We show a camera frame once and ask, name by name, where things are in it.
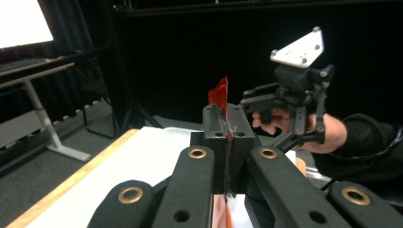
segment person's hand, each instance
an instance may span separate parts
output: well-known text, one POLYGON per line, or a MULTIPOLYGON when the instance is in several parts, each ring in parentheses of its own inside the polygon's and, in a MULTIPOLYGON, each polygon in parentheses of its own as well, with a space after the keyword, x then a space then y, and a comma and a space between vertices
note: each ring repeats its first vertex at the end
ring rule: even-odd
MULTIPOLYGON (((281 131, 289 131, 290 114, 282 109, 274 108, 272 110, 272 122, 262 123, 260 120, 260 113, 254 112, 253 115, 253 127, 261 127, 262 130, 273 135, 276 133, 277 128, 281 131)), ((313 131, 315 129, 317 117, 316 115, 310 115, 307 119, 306 131, 313 131)), ((319 144, 317 142, 306 142, 303 146, 296 146, 295 150, 309 150, 314 153, 326 154, 332 153, 346 142, 347 129, 342 121, 325 113, 323 115, 323 122, 325 124, 325 143, 319 144)))
POLYGON ((213 221, 211 227, 213 228, 226 228, 231 227, 231 220, 228 221, 230 215, 227 213, 228 204, 225 202, 224 195, 214 195, 213 204, 213 221))

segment black sleeve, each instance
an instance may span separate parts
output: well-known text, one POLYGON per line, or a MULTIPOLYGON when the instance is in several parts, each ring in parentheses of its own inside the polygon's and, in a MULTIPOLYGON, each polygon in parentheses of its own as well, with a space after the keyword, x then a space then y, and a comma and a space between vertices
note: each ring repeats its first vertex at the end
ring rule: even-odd
POLYGON ((313 154, 319 172, 338 181, 378 182, 403 177, 402 129, 354 114, 343 120, 347 141, 331 154, 313 154))

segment black curtain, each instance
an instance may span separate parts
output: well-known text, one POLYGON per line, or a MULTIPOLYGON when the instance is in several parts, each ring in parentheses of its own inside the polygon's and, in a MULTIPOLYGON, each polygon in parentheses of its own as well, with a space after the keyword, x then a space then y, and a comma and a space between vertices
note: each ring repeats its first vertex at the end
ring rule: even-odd
POLYGON ((244 90, 276 81, 273 49, 321 27, 325 51, 312 67, 336 66, 327 111, 338 118, 361 112, 403 123, 397 111, 403 104, 403 2, 341 2, 123 14, 118 22, 135 69, 131 84, 151 113, 201 123, 207 91, 222 77, 228 77, 228 101, 238 104, 244 90))
MULTIPOLYGON (((2 53, 2 61, 24 57, 57 58, 94 49, 86 19, 77 0, 39 0, 40 7, 53 35, 53 41, 40 45, 20 47, 2 53)), ((32 84, 50 119, 63 120, 76 114, 76 110, 98 98, 80 93, 84 84, 102 77, 96 59, 92 65, 80 64, 75 68, 32 80, 32 84)), ((21 85, 0 90, 0 123, 32 110, 29 97, 21 85)))

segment computer monitor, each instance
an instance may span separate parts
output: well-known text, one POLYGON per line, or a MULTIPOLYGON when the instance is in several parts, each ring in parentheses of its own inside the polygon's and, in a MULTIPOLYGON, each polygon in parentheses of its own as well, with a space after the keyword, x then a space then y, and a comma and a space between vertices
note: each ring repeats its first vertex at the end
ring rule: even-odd
POLYGON ((0 49, 53 40, 37 0, 0 0, 0 49))

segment brass bushing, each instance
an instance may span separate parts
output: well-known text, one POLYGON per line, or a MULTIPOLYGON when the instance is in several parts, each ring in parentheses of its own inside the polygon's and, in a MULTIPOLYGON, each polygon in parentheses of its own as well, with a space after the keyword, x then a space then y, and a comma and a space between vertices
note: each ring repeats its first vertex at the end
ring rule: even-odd
POLYGON ((346 200, 355 203, 357 205, 366 206, 371 203, 371 199, 367 194, 353 187, 342 188, 341 195, 346 200))
POLYGON ((142 198, 143 193, 143 189, 139 187, 127 187, 119 193, 118 200, 124 204, 137 202, 142 198), (135 194, 133 194, 133 196, 128 196, 127 193, 130 192, 135 192, 135 194))
POLYGON ((267 148, 261 149, 259 153, 266 159, 275 159, 278 156, 276 151, 267 148))
POLYGON ((202 159, 207 155, 203 149, 192 149, 189 151, 189 157, 192 159, 202 159))

